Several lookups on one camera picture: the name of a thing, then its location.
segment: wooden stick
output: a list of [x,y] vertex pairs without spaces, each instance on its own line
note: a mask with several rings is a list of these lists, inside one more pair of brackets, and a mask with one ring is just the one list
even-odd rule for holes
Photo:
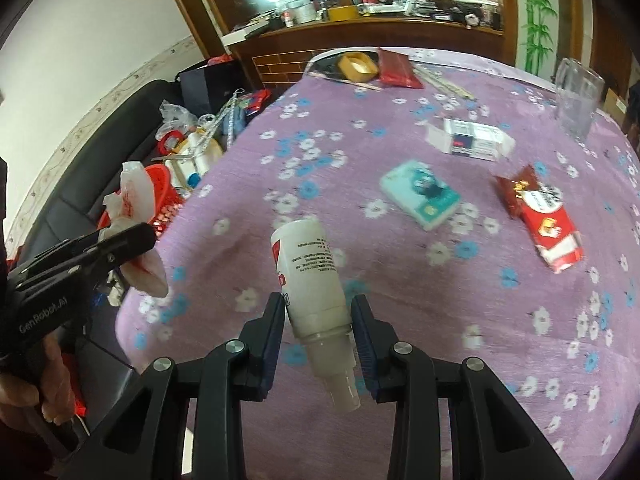
[[309,72],[307,75],[310,75],[312,77],[319,77],[320,79],[327,79],[327,81],[335,81],[337,83],[345,83],[347,85],[354,85],[354,86],[359,86],[361,88],[368,88],[369,90],[375,90],[377,92],[382,91],[382,88],[380,88],[379,86],[370,85],[369,83],[354,83],[353,81],[348,81],[347,79],[332,79],[319,72]]

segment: plastic bag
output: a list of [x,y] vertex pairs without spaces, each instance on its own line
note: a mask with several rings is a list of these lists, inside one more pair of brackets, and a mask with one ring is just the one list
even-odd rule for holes
[[187,108],[180,105],[172,105],[169,101],[164,100],[160,105],[160,113],[162,114],[162,126],[156,132],[156,140],[162,139],[167,133],[178,130],[185,137],[189,132],[195,131],[198,118],[193,115]]
[[[120,194],[107,195],[102,203],[107,206],[111,225],[100,231],[99,240],[106,240],[140,222],[149,222],[156,214],[156,200],[154,184],[142,163],[124,162]],[[169,293],[164,265],[155,249],[121,265],[120,270],[131,286],[154,298],[164,298]]]

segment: white spray bottle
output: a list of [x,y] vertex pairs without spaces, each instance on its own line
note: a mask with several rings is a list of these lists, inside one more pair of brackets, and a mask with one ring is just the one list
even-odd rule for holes
[[324,229],[297,220],[271,235],[271,249],[295,337],[340,412],[360,407],[351,347],[351,315]]

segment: red snack package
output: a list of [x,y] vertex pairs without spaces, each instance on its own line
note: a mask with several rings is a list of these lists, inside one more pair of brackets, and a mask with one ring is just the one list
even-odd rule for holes
[[555,273],[561,272],[579,262],[584,256],[580,232],[569,218],[562,204],[562,192],[557,187],[539,184],[535,189],[523,182],[531,178],[533,168],[527,166],[513,180],[498,178],[498,185],[504,190],[505,181],[509,183],[508,192],[503,192],[511,217],[514,214],[522,218],[533,242]]
[[513,178],[495,177],[502,200],[507,207],[509,216],[517,218],[522,214],[522,192],[524,190],[538,190],[538,178],[536,171],[529,164]]
[[414,74],[414,67],[409,61],[409,56],[379,48],[378,67],[380,81],[384,84],[406,88],[424,88]]

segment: clear glass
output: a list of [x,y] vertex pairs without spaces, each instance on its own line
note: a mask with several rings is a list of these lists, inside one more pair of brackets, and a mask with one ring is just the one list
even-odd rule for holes
[[604,79],[578,60],[565,57],[556,72],[556,119],[580,142],[589,135]]

